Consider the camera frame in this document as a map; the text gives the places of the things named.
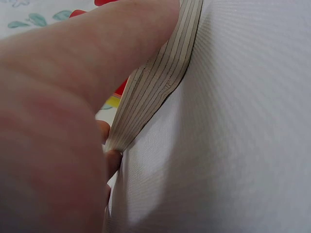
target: finger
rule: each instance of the finger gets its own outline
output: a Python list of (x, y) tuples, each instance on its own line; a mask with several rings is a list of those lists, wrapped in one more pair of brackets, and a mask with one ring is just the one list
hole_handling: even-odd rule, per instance
[(109, 136), (110, 125), (102, 120), (97, 120), (97, 124), (99, 125), (101, 132), (102, 132), (102, 142), (105, 144), (106, 140)]
[(105, 154), (107, 164), (107, 181), (119, 170), (122, 155), (116, 150), (110, 150)]
[(0, 64), (69, 91), (97, 112), (169, 39), (178, 13), (179, 0), (111, 2), (2, 41)]
[(111, 192), (111, 187), (108, 184), (106, 184), (106, 187), (105, 187), (105, 206), (107, 206), (109, 203), (110, 192)]

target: white fabric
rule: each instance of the white fabric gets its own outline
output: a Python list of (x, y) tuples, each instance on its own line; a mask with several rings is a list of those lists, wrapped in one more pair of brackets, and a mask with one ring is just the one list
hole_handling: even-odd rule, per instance
[(124, 153), (106, 231), (311, 231), (311, 2), (206, 0), (189, 69)]

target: patterned cloth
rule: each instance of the patterned cloth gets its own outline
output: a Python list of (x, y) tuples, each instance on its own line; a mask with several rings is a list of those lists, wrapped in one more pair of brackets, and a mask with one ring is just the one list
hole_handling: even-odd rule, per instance
[[(0, 0), (0, 39), (66, 20), (76, 9), (94, 8), (94, 0)], [(115, 107), (105, 104), (97, 118), (111, 125), (115, 113)]]

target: skin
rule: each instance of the skin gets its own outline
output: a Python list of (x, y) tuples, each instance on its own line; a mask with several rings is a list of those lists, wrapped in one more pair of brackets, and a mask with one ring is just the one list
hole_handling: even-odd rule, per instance
[(178, 12), (179, 0), (120, 0), (0, 41), (0, 232), (101, 232), (121, 154), (103, 154), (110, 127), (95, 113)]

